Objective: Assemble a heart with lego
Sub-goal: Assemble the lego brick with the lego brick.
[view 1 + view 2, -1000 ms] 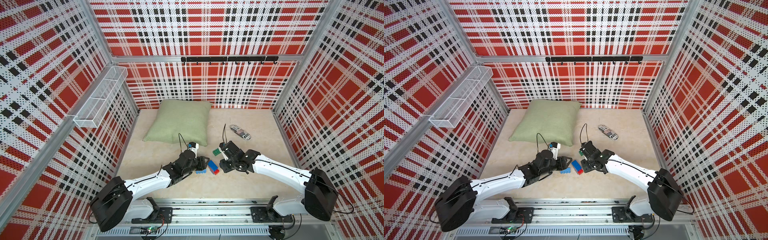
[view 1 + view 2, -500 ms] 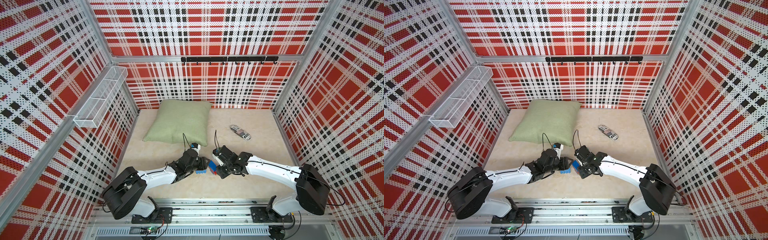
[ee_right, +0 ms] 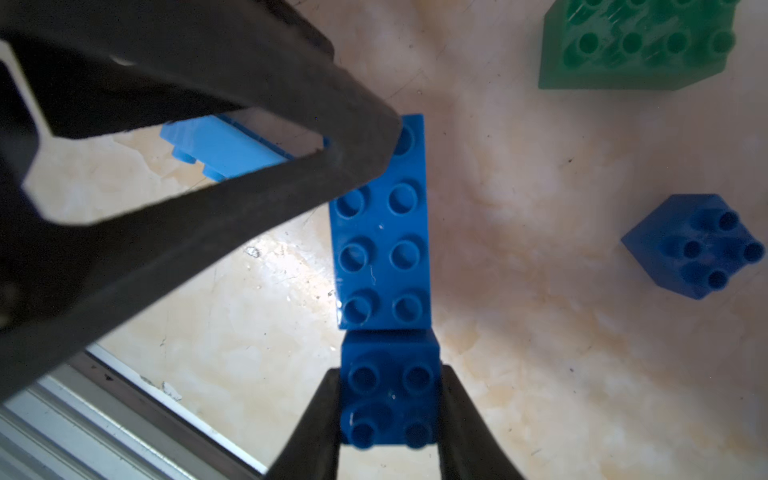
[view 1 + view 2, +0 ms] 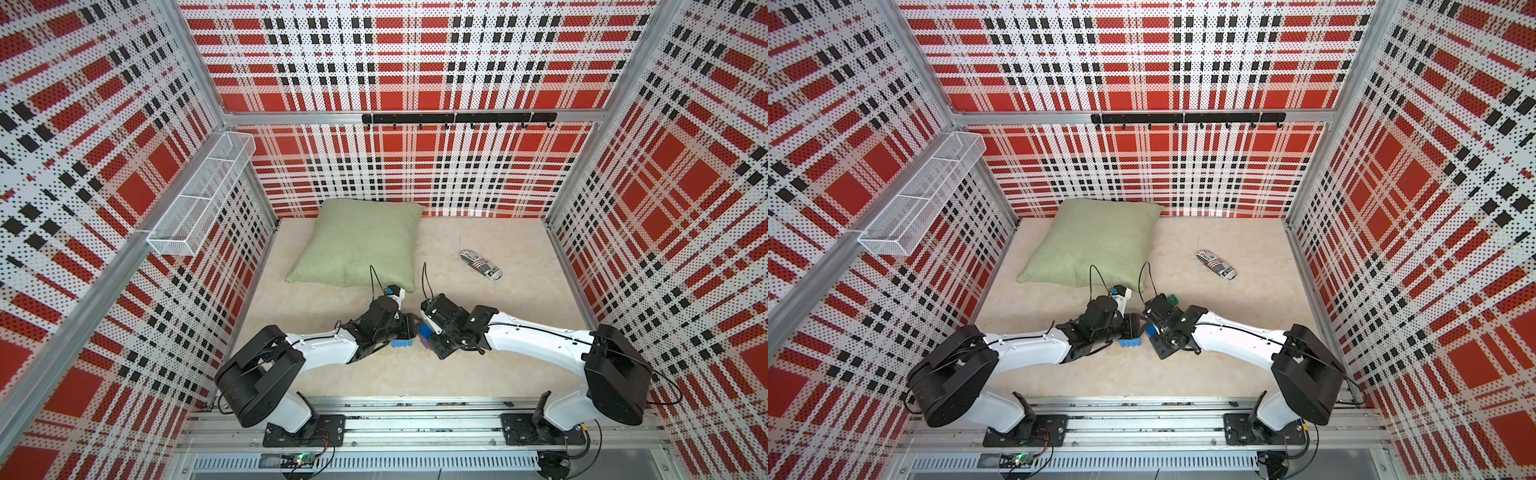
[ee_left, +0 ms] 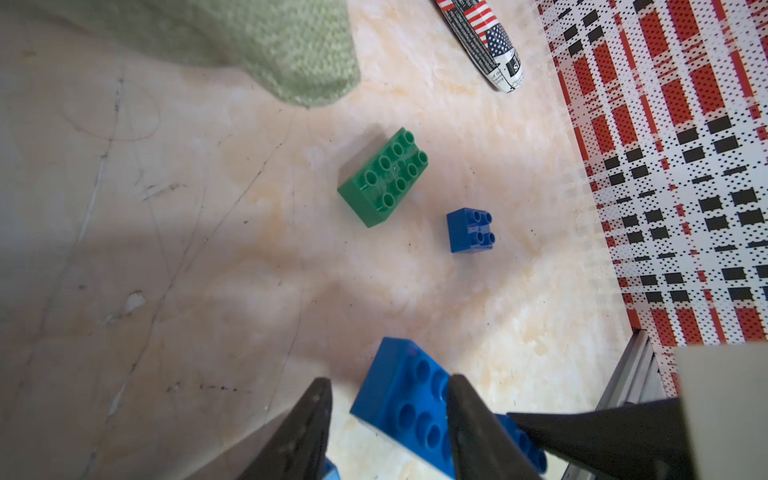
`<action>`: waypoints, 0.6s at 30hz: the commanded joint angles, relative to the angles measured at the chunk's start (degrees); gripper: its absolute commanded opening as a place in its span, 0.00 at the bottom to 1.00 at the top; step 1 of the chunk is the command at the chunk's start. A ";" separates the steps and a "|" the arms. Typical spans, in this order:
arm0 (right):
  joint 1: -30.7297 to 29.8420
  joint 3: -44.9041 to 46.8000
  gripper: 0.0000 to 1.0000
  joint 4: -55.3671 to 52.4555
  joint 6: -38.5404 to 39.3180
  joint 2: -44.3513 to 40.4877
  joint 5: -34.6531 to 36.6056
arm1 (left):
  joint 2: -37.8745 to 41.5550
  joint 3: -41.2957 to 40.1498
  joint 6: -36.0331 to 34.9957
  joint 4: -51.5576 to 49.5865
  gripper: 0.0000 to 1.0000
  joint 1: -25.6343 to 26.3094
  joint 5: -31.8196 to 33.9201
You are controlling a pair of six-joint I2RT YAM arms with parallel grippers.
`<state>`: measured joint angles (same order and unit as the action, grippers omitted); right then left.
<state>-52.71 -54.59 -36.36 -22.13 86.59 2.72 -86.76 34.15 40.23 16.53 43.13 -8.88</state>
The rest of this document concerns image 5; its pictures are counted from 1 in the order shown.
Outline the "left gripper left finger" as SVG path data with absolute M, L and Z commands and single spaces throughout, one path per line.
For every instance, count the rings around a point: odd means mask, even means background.
M 332 407 L 331 380 L 315 378 L 238 479 L 322 479 Z

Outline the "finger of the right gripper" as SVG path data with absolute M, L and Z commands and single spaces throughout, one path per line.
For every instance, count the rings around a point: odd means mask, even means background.
M 537 447 L 603 479 L 696 477 L 678 398 L 579 414 L 508 416 Z

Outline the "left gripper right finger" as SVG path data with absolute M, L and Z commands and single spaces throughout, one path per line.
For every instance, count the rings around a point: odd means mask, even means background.
M 468 379 L 449 378 L 447 422 L 456 479 L 540 479 Z

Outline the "green 2x4 lego brick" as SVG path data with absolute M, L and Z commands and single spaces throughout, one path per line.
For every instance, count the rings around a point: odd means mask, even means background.
M 428 166 L 414 134 L 401 127 L 337 191 L 371 228 L 390 217 Z

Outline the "blue 2x4 lego brick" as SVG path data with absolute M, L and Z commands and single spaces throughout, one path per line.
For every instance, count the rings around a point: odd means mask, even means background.
M 455 479 L 448 381 L 449 373 L 416 343 L 385 337 L 350 413 Z

